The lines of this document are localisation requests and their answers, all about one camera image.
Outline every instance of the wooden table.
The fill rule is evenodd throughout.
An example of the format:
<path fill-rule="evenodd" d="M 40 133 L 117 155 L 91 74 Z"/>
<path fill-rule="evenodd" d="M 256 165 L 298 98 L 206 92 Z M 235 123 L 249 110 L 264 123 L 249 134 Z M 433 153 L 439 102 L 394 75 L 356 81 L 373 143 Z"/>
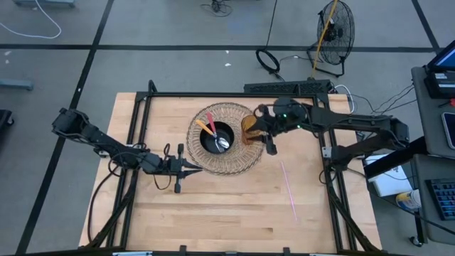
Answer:
<path fill-rule="evenodd" d="M 117 94 L 107 133 L 120 142 L 127 140 L 134 98 L 135 93 Z M 329 99 L 334 112 L 349 111 L 345 95 L 330 95 Z M 253 110 L 258 104 L 273 101 L 271 98 L 155 97 L 151 101 L 145 143 L 160 156 L 164 145 L 171 143 L 171 154 L 176 155 L 177 144 L 186 142 L 190 121 L 204 107 L 216 102 L 236 102 Z M 336 139 L 339 145 L 356 142 L 352 131 L 338 130 Z M 187 245 L 188 251 L 282 252 L 283 247 L 290 247 L 292 252 L 336 252 L 326 187 L 318 180 L 323 169 L 319 141 L 308 131 L 296 130 L 279 135 L 274 142 L 278 154 L 263 153 L 260 162 L 246 173 L 232 177 L 195 174 L 183 181 L 181 194 L 173 193 L 175 181 L 165 191 L 159 191 L 153 176 L 141 172 L 127 249 L 176 251 L 180 245 Z M 191 159 L 187 151 L 185 157 Z M 94 188 L 108 174 L 108 161 L 100 160 Z M 297 221 L 280 161 L 287 171 Z M 352 160 L 349 167 L 363 172 L 359 160 Z M 372 244 L 380 248 L 364 178 L 347 171 L 343 175 L 354 221 Z M 157 179 L 159 184 L 167 184 L 168 177 Z M 96 197 L 92 236 L 112 213 L 117 183 L 116 178 L 111 178 Z M 341 217 L 340 220 L 344 248 L 348 248 L 346 227 Z M 119 244 L 122 223 L 121 217 L 115 244 Z M 87 244 L 86 228 L 87 221 L 81 245 Z"/>

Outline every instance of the pink pen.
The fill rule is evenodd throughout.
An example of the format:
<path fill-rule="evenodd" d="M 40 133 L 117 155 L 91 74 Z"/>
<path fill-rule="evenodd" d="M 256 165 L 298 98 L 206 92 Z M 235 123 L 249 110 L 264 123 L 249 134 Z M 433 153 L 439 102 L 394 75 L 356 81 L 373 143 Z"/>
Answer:
<path fill-rule="evenodd" d="M 298 222 L 296 209 L 294 207 L 294 199 L 292 199 L 291 188 L 289 187 L 289 182 L 287 181 L 286 170 L 284 169 L 283 161 L 281 161 L 281 163 L 282 163 L 282 170 L 283 170 L 283 174 L 284 174 L 284 180 L 286 181 L 287 192 L 289 193 L 289 198 L 291 199 L 292 212 L 294 213 L 294 218 L 295 218 L 296 222 Z"/>
<path fill-rule="evenodd" d="M 210 128 L 212 128 L 213 136 L 216 138 L 216 129 L 215 129 L 215 123 L 213 122 L 212 113 L 207 112 L 207 118 L 208 118 L 208 121 L 210 122 Z"/>

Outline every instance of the black keyboard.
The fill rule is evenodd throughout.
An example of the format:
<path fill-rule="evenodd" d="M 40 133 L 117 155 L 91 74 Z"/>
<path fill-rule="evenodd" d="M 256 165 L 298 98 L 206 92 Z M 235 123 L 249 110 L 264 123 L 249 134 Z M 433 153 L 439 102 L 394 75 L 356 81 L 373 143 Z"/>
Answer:
<path fill-rule="evenodd" d="M 455 220 L 455 178 L 426 180 L 441 220 Z"/>
<path fill-rule="evenodd" d="M 332 89 L 330 80 L 307 80 L 294 82 L 266 82 L 246 84 L 243 91 L 246 93 L 289 93 L 296 94 L 328 93 Z"/>

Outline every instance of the concrete floor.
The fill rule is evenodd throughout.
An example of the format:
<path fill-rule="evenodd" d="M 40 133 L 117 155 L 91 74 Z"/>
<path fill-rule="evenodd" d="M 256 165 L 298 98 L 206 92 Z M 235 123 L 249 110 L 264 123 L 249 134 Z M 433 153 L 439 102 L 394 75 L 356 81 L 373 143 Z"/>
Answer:
<path fill-rule="evenodd" d="M 273 0 L 235 0 L 231 16 L 215 18 L 200 10 L 209 0 L 114 0 L 101 44 L 149 46 L 264 45 L 272 17 Z M 77 0 L 75 9 L 45 6 L 63 29 L 55 40 L 24 38 L 0 28 L 1 44 L 90 45 L 95 37 L 107 0 Z M 270 38 L 273 46 L 308 46 L 316 41 L 317 13 L 328 1 L 279 1 Z M 411 0 L 347 0 L 355 16 L 356 47 L 431 48 Z M 419 0 L 438 44 L 455 38 L 449 20 L 455 2 Z M 0 1 L 0 22 L 23 33 L 53 35 L 55 28 L 31 7 Z M 21 239 L 36 194 L 53 153 L 56 135 L 50 124 L 61 107 L 73 97 L 88 50 L 11 50 L 0 48 L 0 78 L 27 79 L 31 92 L 0 89 L 0 108 L 14 112 L 16 124 L 5 137 L 0 151 L 0 255 L 13 254 Z M 275 51 L 277 58 L 302 52 Z M 379 106 L 411 85 L 411 68 L 428 63 L 434 53 L 351 53 L 346 74 L 330 78 L 348 86 L 352 93 Z M 311 72 L 308 61 L 282 63 L 285 80 L 305 80 Z M 78 109 L 106 130 L 115 95 L 145 90 L 149 79 L 159 91 L 242 92 L 245 83 L 273 82 L 256 61 L 254 51 L 231 50 L 98 50 L 90 69 Z M 400 102 L 413 100 L 411 92 Z M 358 113 L 370 114 L 361 99 Z M 390 114 L 409 125 L 411 139 L 422 135 L 415 103 Z M 90 200 L 98 158 L 88 146 L 67 142 L 33 233 L 28 252 L 67 250 L 77 247 Z M 454 247 L 430 242 L 422 248 L 407 238 L 415 235 L 414 218 L 372 197 L 378 229 L 385 250 L 409 255 L 450 255 Z"/>

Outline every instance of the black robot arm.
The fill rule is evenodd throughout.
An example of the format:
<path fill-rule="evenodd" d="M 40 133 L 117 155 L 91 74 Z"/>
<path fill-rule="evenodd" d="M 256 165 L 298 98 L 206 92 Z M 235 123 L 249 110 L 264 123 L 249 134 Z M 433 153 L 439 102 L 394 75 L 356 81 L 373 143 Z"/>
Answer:
<path fill-rule="evenodd" d="M 273 107 L 274 116 L 268 107 Z M 256 110 L 262 113 L 257 117 L 247 133 L 260 130 L 263 135 L 249 138 L 266 144 L 267 153 L 274 155 L 277 149 L 273 137 L 295 129 L 305 129 L 316 133 L 329 129 L 345 129 L 374 132 L 377 136 L 350 146 L 323 148 L 323 157 L 330 159 L 331 167 L 346 170 L 354 157 L 371 154 L 378 149 L 401 149 L 409 144 L 409 132 L 406 124 L 390 116 L 368 116 L 361 114 L 340 114 L 322 107 L 299 103 L 288 97 L 280 97 L 273 105 L 260 105 Z"/>
<path fill-rule="evenodd" d="M 61 109 L 57 119 L 52 123 L 55 134 L 74 142 L 88 144 L 100 154 L 105 151 L 112 161 L 125 169 L 141 168 L 146 174 L 176 176 L 175 193 L 181 191 L 181 179 L 202 171 L 202 168 L 187 162 L 183 156 L 183 144 L 178 145 L 178 157 L 166 156 L 162 159 L 142 145 L 125 146 L 109 135 L 101 132 L 98 127 L 88 122 L 88 116 L 77 110 Z M 183 171 L 182 168 L 195 170 Z"/>

